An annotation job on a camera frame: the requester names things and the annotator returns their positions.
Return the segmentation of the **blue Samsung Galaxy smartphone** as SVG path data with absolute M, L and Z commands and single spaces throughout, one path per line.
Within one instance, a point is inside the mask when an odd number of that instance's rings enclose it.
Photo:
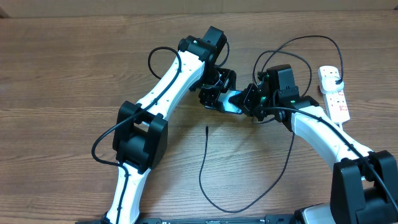
M 240 93 L 239 90 L 228 90 L 226 93 L 221 93 L 217 99 L 216 109 L 221 113 L 231 113 L 231 114 L 242 114 L 242 110 L 236 105 L 229 102 L 232 96 L 236 96 Z

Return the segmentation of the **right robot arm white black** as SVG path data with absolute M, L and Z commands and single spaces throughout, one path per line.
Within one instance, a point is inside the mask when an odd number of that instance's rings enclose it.
M 311 145 L 333 172 L 330 201 L 295 211 L 290 223 L 397 222 L 397 161 L 374 152 L 341 130 L 311 96 L 300 96 L 290 65 L 259 74 L 229 98 L 242 113 L 275 120 Z

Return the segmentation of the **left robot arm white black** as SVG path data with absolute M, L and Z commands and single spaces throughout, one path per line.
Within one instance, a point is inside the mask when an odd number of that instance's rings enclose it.
M 210 27 L 202 38 L 189 35 L 177 49 L 165 75 L 137 103 L 125 101 L 119 111 L 113 149 L 119 177 L 111 208 L 101 223 L 135 223 L 149 172 L 163 158 L 172 111 L 188 91 L 199 90 L 200 103 L 221 113 L 241 114 L 229 98 L 238 94 L 236 73 L 216 64 L 223 47 L 228 47 L 222 30 Z

